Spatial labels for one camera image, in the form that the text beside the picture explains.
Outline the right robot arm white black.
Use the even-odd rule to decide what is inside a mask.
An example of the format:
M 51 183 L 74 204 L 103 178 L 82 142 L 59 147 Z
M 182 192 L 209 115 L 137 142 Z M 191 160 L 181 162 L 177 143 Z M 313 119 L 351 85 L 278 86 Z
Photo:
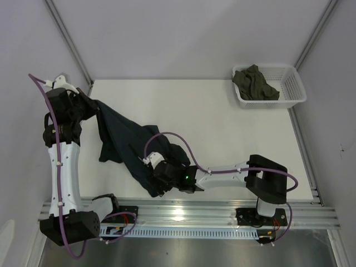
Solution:
M 277 206 L 286 204 L 287 168 L 260 155 L 251 155 L 232 169 L 184 166 L 158 152 L 150 153 L 144 162 L 152 167 L 155 179 L 187 194 L 218 187 L 248 189 L 258 198 L 254 218 L 263 225 L 274 218 Z

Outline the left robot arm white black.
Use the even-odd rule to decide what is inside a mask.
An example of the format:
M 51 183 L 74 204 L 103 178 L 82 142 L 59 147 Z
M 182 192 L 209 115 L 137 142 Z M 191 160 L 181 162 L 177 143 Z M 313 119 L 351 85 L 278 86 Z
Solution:
M 94 239 L 101 222 L 113 223 L 121 209 L 114 194 L 93 198 L 84 207 L 80 196 L 78 158 L 81 122 L 94 116 L 98 105 L 83 92 L 56 88 L 46 92 L 51 110 L 44 118 L 43 139 L 52 168 L 52 197 L 49 217 L 40 231 L 59 246 Z

